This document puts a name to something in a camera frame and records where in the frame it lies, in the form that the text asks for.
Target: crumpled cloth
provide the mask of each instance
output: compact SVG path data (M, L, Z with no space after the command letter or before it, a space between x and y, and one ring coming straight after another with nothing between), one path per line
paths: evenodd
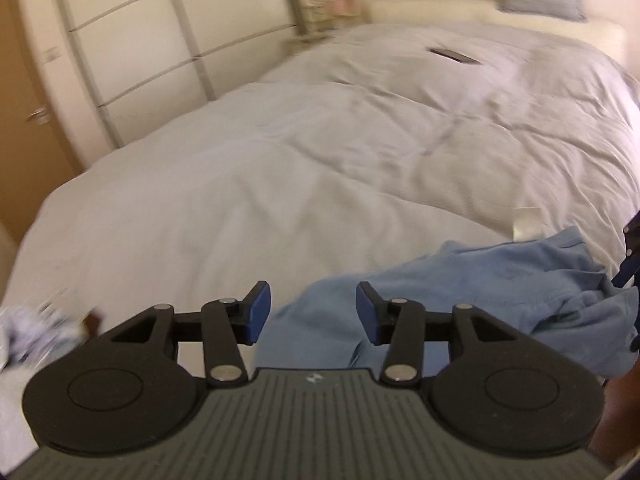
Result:
M572 227L545 240L489 248L447 242L438 254L393 269L321 280L270 317L255 365L379 374L388 347L373 346L360 323L360 281L387 300L409 298L433 312L471 303L604 378L626 374L638 357L629 350L638 289L615 288ZM446 343L425 343L425 376L448 363Z
M82 323L68 315L75 300L74 292L61 290L38 308L1 309L0 370L18 364L40 368L82 344Z

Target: nightstand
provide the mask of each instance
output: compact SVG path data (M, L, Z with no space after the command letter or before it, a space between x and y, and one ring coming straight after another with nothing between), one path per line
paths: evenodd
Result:
M305 34L304 36L296 36L295 38L287 40L287 54L289 54L289 56L295 56L300 52L309 50L316 44L330 40L331 37L332 35L328 32L312 32L311 34Z

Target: black phone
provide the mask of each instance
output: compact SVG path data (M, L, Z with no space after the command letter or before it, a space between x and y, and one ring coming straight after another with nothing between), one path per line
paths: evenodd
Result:
M479 65L481 64L477 59L472 59L470 57L464 56L459 52L455 52L453 50L449 50L448 48L430 48L429 52L433 52L434 54L438 54L438 56L448 57L453 61L457 61L458 63L465 63L469 65Z

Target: gray ribbed platform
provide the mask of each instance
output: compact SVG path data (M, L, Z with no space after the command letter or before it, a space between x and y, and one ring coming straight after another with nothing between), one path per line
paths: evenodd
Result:
M115 458L41 449L10 480L602 480L586 451L514 460L442 430L415 392L377 385L364 370L263 370L217 390L159 445Z

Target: bed headboard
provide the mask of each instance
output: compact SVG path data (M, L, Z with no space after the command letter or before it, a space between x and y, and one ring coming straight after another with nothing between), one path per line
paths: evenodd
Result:
M491 0L459 0L453 2L375 2L371 4L374 23L482 22L525 28L580 40L593 45L618 63L626 59L625 29L607 20L568 22L548 16L500 12Z
M258 79L295 34L290 0L60 0L72 47L122 146Z

